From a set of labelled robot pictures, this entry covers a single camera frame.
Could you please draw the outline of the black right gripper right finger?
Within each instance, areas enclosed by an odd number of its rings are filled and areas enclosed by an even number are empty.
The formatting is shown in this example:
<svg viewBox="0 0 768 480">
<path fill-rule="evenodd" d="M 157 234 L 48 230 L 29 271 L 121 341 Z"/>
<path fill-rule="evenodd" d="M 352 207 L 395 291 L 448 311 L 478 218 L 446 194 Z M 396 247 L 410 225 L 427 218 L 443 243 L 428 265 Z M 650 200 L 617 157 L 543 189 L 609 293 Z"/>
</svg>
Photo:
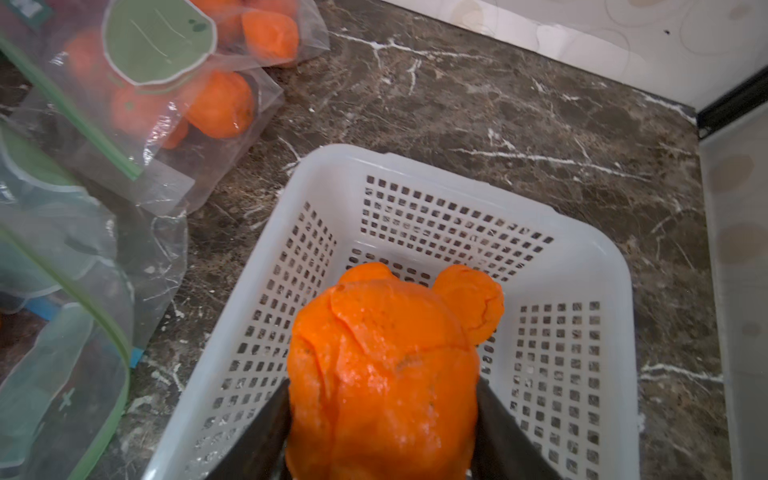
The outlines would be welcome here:
<svg viewBox="0 0 768 480">
<path fill-rule="evenodd" d="M 478 420 L 471 461 L 473 479 L 559 480 L 488 382 L 477 383 Z"/>
</svg>

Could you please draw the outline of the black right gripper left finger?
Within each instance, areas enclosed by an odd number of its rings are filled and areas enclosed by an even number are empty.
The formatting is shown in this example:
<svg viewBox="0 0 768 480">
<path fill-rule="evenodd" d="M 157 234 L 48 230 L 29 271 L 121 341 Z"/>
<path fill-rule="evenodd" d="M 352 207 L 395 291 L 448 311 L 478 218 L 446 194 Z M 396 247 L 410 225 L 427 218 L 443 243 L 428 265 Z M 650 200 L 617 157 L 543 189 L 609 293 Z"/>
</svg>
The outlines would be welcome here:
<svg viewBox="0 0 768 480">
<path fill-rule="evenodd" d="M 285 445 L 291 428 L 289 380 L 284 380 L 251 424 L 208 474 L 208 480 L 291 479 Z"/>
</svg>

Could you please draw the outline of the orange fruit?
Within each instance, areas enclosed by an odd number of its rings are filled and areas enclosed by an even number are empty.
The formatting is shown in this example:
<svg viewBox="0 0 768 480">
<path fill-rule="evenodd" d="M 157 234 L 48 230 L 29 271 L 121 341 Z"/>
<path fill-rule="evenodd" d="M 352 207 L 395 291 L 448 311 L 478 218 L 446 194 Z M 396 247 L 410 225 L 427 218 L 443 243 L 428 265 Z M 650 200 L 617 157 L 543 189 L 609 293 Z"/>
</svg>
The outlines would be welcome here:
<svg viewBox="0 0 768 480">
<path fill-rule="evenodd" d="M 462 479 L 478 356 L 431 290 L 336 285 L 298 314 L 287 357 L 296 479 Z"/>
<path fill-rule="evenodd" d="M 368 280 L 396 280 L 389 268 L 380 262 L 357 265 L 347 270 L 338 280 L 338 284 Z"/>
<path fill-rule="evenodd" d="M 502 287 L 488 274 L 465 265 L 443 270 L 432 290 L 457 316 L 474 346 L 493 335 L 505 312 Z"/>
</svg>

